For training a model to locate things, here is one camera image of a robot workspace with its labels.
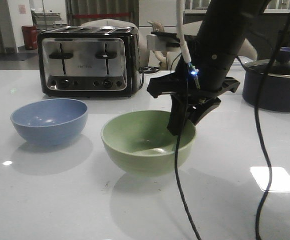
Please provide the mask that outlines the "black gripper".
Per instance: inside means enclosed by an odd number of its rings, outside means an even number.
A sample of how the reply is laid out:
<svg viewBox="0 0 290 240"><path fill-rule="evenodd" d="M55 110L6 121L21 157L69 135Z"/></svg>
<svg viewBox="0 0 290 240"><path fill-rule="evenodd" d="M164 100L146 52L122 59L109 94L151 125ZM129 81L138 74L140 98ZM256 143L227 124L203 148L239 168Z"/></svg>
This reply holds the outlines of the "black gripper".
<svg viewBox="0 0 290 240"><path fill-rule="evenodd" d="M218 90L204 90L197 88L192 80L182 80L175 73L170 73L152 77L147 91L155 99L160 95L171 95L171 112L167 129L173 136L176 136L182 132L186 120L187 98L184 96L188 96L192 100L200 98L209 100L204 104L191 105L188 108L188 119L197 125L208 113L220 105L221 100L217 98L218 96L227 91L235 93L239 85L239 81L226 77Z"/></svg>

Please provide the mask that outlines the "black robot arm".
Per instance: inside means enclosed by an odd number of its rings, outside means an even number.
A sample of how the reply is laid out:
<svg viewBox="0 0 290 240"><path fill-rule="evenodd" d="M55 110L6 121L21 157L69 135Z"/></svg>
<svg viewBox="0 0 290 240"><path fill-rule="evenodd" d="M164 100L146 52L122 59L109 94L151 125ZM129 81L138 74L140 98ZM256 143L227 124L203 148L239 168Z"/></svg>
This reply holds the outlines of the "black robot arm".
<svg viewBox="0 0 290 240"><path fill-rule="evenodd" d="M264 12L267 0L212 0L196 36L188 37L191 63L182 56L173 73L154 77L148 92L170 94L167 129L174 136L184 123L196 125L220 104L219 96L236 92L239 81L227 76L245 40L247 29Z"/></svg>

